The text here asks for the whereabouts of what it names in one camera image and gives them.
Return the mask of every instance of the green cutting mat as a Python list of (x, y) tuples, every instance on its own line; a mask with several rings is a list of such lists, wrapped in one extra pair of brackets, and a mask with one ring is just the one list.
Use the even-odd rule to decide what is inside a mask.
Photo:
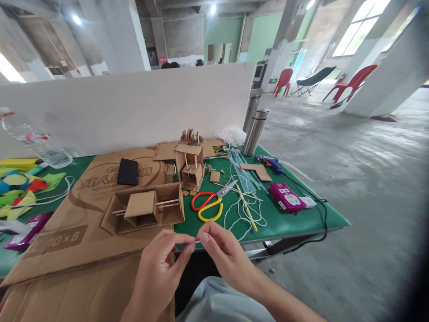
[[(270, 154), (260, 146), (258, 146), (255, 152), (255, 155), (270, 156)], [(48, 173), (57, 174), (61, 172), (66, 172), (67, 176), (73, 176), (75, 180), (77, 180), (78, 178), (80, 178), (82, 173), (86, 170), (86, 168), (88, 167), (88, 165), (91, 163), (93, 159), (94, 157), (76, 158), (72, 162), (72, 164), (70, 164), (69, 166), (63, 169), (47, 168), (41, 171), (38, 174), (38, 176), (42, 177)], [(255, 163), (254, 158), (248, 157), (246, 159), (248, 163)], [(229, 162), (229, 160), (226, 160), (223, 158), (211, 159), (209, 161), (209, 164), (213, 167), (213, 169), (216, 169), (217, 171), (220, 171), (221, 169), (225, 171), (226, 174), (221, 174), (221, 177), (220, 177), (220, 184), (225, 185), (230, 178), (231, 163)], [(301, 191), (302, 190), (301, 188), (297, 187), (295, 184), (287, 180), (284, 176), (275, 175), (270, 168), (267, 168), (267, 171), (270, 174), (271, 178), (273, 179), (273, 182), (265, 183), (264, 185), (266, 188), (269, 188), (269, 186), (272, 183), (285, 182), (290, 188), (292, 188), (292, 190), (298, 196), (303, 196), (304, 191)], [(295, 181), (299, 182), (301, 185), (309, 189), (301, 180), (295, 177), (290, 171), (285, 169), (285, 172)], [(209, 178), (210, 178), (210, 173), (207, 172), (206, 176), (204, 176), (200, 191), (212, 191), (212, 192), (219, 191), (222, 187), (209, 182)], [(67, 184), (65, 180), (62, 180), (61, 183), (56, 187), (56, 189), (54, 189), (53, 191), (49, 191), (47, 193), (42, 193), (38, 195), (38, 197), (45, 198), (49, 196), (59, 195), (62, 192), (64, 192), (66, 189), (67, 189)], [(236, 203), (238, 201), (238, 197), (239, 197), (238, 193), (234, 191), (230, 191), (223, 198), (223, 201), (222, 201), (223, 212), (221, 217), (216, 221), (217, 223), (223, 226), (224, 218), (227, 210), (233, 203)], [(303, 210), (299, 212), (298, 216), (294, 216), (291, 214), (280, 212), (280, 208), (274, 203), (271, 197), (268, 196), (263, 190), (257, 191), (257, 197), (264, 201), (261, 203), (261, 213), (263, 218), (267, 221), (267, 225), (265, 227), (258, 226), (257, 233), (252, 229), (247, 234), (247, 236), (242, 240), (242, 242), (275, 239), (275, 238), (288, 236), (288, 235), (306, 234), (314, 231), (321, 231), (324, 229), (323, 222), (322, 222), (323, 209), (320, 205), (317, 205), (316, 208)], [(207, 198), (207, 197), (205, 196), (199, 197), (198, 201), (196, 202), (196, 205), (202, 204), (204, 198)], [(19, 218), (19, 221), (23, 223), (27, 223), (27, 221), (35, 215), (50, 212), (50, 211), (55, 211), (56, 208), (62, 202), (62, 200), (63, 198), (47, 205), (34, 207), (28, 212), (26, 212), (24, 215), (22, 215)], [(191, 236), (196, 236), (198, 233), (198, 230), (203, 225), (203, 222), (198, 219), (197, 213), (192, 210), (190, 205), (191, 200), (192, 200), (192, 196), (190, 195), (184, 197), (185, 222), (175, 225), (174, 230), (177, 233), (187, 233)], [(219, 206), (214, 206), (213, 208), (206, 210), (203, 213), (203, 216), (205, 218), (214, 217), (217, 214), (218, 207)], [(326, 207), (328, 209), (328, 227), (329, 228), (339, 228), (339, 227), (350, 225), (349, 221), (345, 219), (334, 208), (332, 208), (329, 204), (326, 204)], [(257, 215), (253, 212), (252, 212), (252, 216), (254, 219), (257, 218)], [(226, 227), (227, 228), (231, 227), (233, 222), (236, 221), (237, 219), (238, 219), (237, 205), (235, 205), (234, 207), (231, 208), (231, 210), (227, 215)], [(234, 228), (232, 229), (232, 232), (239, 239), (244, 235), (244, 233), (248, 230), (248, 228), (249, 228), (249, 223), (245, 222), (244, 220), (241, 220), (240, 222), (235, 224)], [(13, 268), (13, 266), (18, 262), (19, 258), (21, 257), (21, 255), (15, 251), (3, 249), (3, 246), (10, 238), (11, 237), (9, 235), (5, 235), (5, 234), (0, 235), (0, 276), (6, 276)]]

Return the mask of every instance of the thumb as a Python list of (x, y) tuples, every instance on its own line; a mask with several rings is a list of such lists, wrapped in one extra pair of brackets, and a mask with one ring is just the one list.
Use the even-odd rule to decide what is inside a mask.
[(220, 249), (216, 240), (212, 236), (205, 232), (201, 232), (198, 235), (204, 249), (209, 253), (210, 257), (214, 260), (215, 263), (221, 263), (225, 261), (225, 253)]
[(191, 258), (191, 255), (194, 250), (195, 250), (195, 243), (187, 244), (185, 248), (182, 250), (179, 258), (171, 268), (175, 276), (178, 276), (178, 277), (182, 276), (183, 271), (185, 270), (185, 267), (188, 264), (189, 259)]

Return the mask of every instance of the hot glue gun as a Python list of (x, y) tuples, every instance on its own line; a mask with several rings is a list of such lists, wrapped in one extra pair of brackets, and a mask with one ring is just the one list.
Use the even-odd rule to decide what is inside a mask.
[(283, 168), (279, 165), (278, 159), (275, 157), (267, 157), (267, 156), (255, 156), (256, 161), (262, 162), (264, 161), (267, 166), (274, 167), (274, 173), (275, 174), (282, 174)]

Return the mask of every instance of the plastic bottle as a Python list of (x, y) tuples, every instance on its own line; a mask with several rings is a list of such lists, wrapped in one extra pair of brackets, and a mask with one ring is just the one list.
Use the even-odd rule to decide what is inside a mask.
[(72, 156), (60, 144), (43, 129), (32, 126), (25, 115), (0, 107), (0, 119), (6, 132), (24, 143), (52, 168), (61, 169), (73, 161)]

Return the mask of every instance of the person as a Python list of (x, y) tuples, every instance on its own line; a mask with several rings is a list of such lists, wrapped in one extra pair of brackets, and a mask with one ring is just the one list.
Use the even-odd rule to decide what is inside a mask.
[[(174, 297), (196, 242), (202, 243), (223, 279), (203, 280), (178, 322), (326, 321), (253, 265), (230, 231), (208, 221), (196, 238), (163, 230), (146, 246), (122, 322), (158, 320)], [(168, 255), (178, 244), (186, 246), (170, 265)]]

